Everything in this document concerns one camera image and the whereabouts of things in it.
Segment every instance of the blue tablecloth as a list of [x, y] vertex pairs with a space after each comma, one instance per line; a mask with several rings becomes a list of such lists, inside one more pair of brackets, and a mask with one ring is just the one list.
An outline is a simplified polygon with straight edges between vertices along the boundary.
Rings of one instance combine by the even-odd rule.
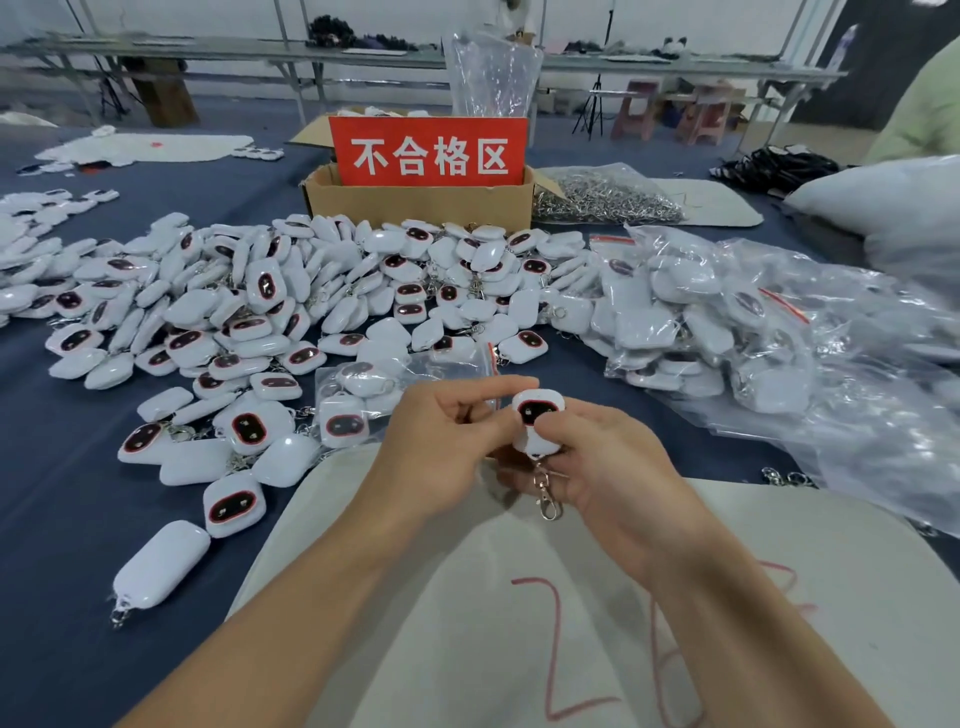
[[[57, 228], [65, 242], [88, 236], [129, 240], [172, 210], [190, 215], [198, 226], [269, 223], [303, 211], [297, 185], [325, 159], [323, 151], [288, 146], [287, 157], [276, 163], [235, 158], [142, 163], [71, 179], [12, 173], [58, 137], [77, 133], [30, 130], [15, 140], [0, 138], [5, 167], [0, 194], [60, 186], [78, 195], [97, 188], [121, 192], [119, 200]], [[258, 144], [282, 142], [264, 136], [257, 136]], [[530, 158], [539, 166], [622, 159], [651, 177], [706, 173], [702, 155], [684, 156], [683, 148], [677, 155], [648, 158], [639, 149], [626, 159], [613, 149], [536, 151]], [[696, 232], [714, 240], [747, 234], [804, 251], [791, 224], [765, 199], [751, 202], [767, 217], [759, 228]], [[122, 716], [222, 622], [292, 492], [265, 489], [268, 514], [263, 521], [215, 541], [165, 603], [113, 631], [108, 598], [117, 570], [165, 523], [203, 523], [201, 486], [167, 488], [157, 480], [157, 468], [116, 460], [121, 442], [139, 424], [136, 406], [184, 380], [137, 372], [115, 389], [87, 392], [79, 381], [47, 375], [55, 360], [42, 347], [49, 332], [43, 323], [23, 320], [0, 331], [0, 462], [8, 468], [0, 478], [0, 725], [99, 728]], [[316, 336], [314, 331], [308, 338]], [[602, 358], [582, 344], [552, 332], [546, 337], [550, 354], [511, 371], [539, 376], [544, 386], [565, 394], [627, 410], [660, 436], [683, 475], [757, 482], [765, 466], [793, 469], [780, 450], [714, 437], [643, 392], [604, 379]], [[312, 393], [306, 399], [312, 400]], [[938, 542], [948, 563], [960, 563], [956, 542]]]

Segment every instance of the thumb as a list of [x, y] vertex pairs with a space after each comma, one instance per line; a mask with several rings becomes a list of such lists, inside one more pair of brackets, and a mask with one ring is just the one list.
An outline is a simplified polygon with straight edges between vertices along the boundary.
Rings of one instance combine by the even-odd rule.
[[551, 443], [574, 449], [592, 449], [601, 437], [596, 422], [569, 411], [543, 413], [534, 422], [534, 430]]
[[460, 427], [468, 431], [467, 447], [478, 457], [484, 457], [498, 448], [510, 445], [523, 431], [523, 421], [515, 409], [504, 407], [481, 422]]

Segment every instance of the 不合格区 sign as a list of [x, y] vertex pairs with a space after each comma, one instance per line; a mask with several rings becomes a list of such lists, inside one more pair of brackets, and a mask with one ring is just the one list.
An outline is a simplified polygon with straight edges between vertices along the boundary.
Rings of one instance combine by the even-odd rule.
[[527, 120], [466, 116], [331, 116], [344, 185], [523, 184]]

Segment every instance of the forearm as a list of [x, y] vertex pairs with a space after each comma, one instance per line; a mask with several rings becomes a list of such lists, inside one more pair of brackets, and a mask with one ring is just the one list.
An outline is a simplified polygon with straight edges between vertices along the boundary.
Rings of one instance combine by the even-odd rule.
[[655, 560], [654, 597], [716, 728], [892, 728], [874, 700], [719, 523]]
[[363, 605], [419, 526], [359, 497], [120, 725], [299, 728]]

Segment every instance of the floor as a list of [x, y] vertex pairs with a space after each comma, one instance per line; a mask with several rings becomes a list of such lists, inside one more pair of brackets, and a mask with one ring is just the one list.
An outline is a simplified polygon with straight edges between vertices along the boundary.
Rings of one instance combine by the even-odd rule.
[[[128, 104], [129, 100], [125, 98], [124, 102]], [[256, 131], [262, 130], [271, 134], [293, 136], [300, 130], [297, 108], [292, 100], [194, 96], [194, 105], [201, 117], [199, 128], [211, 132], [250, 133], [256, 136]], [[0, 89], [0, 110], [6, 109], [25, 110], [60, 126], [89, 124], [89, 117], [84, 111], [80, 97], [75, 93]], [[306, 100], [304, 110], [308, 118], [313, 118], [319, 115], [323, 108], [318, 101]], [[638, 137], [631, 136], [611, 141], [609, 133], [613, 123], [612, 117], [613, 114], [610, 113], [604, 120], [603, 136], [599, 134], [599, 125], [597, 125], [593, 139], [588, 140], [587, 135], [580, 131], [571, 134], [575, 117], [542, 114], [537, 121], [535, 148], [568, 149], [572, 144], [584, 151], [593, 149], [598, 153], [598, 157], [605, 158], [623, 147], [644, 143]], [[108, 112], [105, 114], [105, 122], [129, 129], [151, 128], [150, 120], [140, 106], [134, 107], [132, 113], [119, 121]], [[748, 129], [745, 149], [750, 151], [760, 146], [766, 139], [769, 128], [769, 123], [757, 122]], [[780, 144], [802, 143], [815, 152], [843, 163], [857, 164], [863, 159], [875, 137], [875, 132], [863, 130], [787, 124], [778, 142]], [[712, 143], [704, 140], [697, 146], [688, 148], [673, 140], [672, 130], [659, 128], [654, 140], [649, 143], [664, 147], [663, 151], [669, 154], [697, 158], [729, 158], [739, 140], [739, 133], [730, 133], [719, 146], [713, 146]]]

